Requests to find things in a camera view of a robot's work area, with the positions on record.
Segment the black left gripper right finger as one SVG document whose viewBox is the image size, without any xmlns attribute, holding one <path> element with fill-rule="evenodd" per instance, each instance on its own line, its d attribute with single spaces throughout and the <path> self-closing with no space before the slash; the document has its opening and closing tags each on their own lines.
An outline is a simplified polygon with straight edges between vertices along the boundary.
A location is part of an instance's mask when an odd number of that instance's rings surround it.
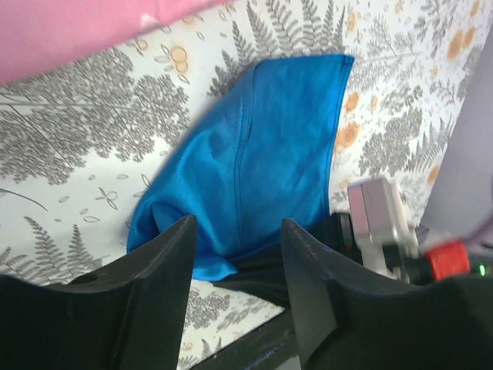
<svg viewBox="0 0 493 370">
<path fill-rule="evenodd" d="M 492 279 L 418 287 L 384 277 L 281 226 L 290 311 L 304 369 L 490 369 Z"/>
</svg>

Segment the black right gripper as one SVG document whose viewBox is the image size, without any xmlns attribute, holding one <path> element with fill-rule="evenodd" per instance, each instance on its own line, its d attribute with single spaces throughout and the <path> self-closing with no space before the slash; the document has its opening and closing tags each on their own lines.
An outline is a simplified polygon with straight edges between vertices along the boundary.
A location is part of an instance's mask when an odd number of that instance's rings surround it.
<svg viewBox="0 0 493 370">
<path fill-rule="evenodd" d="M 352 261 L 363 264 L 361 251 L 355 241 L 350 214 L 334 213 L 309 229 L 310 234 L 322 244 Z M 288 304 L 287 283 L 284 274 L 282 250 L 274 244 L 246 257 L 233 261 L 237 272 L 213 285 L 232 291 L 242 291 L 272 304 Z M 421 255 L 417 259 L 406 257 L 398 265 L 406 268 L 410 283 L 417 286 L 434 281 L 430 263 Z"/>
</svg>

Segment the blue cloth napkin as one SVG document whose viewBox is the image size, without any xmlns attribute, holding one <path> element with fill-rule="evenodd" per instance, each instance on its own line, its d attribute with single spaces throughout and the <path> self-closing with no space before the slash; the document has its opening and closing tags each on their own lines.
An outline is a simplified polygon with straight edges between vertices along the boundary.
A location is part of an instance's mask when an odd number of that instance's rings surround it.
<svg viewBox="0 0 493 370">
<path fill-rule="evenodd" d="M 284 219 L 312 227 L 328 217 L 330 165 L 354 58 L 266 59 L 197 123 L 139 201 L 134 251 L 193 215 L 193 277 L 220 281 L 236 261 L 277 244 Z"/>
</svg>

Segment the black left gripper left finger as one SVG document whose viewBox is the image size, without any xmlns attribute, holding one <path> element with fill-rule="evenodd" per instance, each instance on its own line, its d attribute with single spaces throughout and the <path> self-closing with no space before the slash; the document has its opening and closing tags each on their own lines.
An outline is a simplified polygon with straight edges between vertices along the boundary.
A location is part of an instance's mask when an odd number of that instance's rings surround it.
<svg viewBox="0 0 493 370">
<path fill-rule="evenodd" d="M 186 216 L 68 284 L 1 277 L 3 369 L 174 369 L 196 254 Z"/>
</svg>

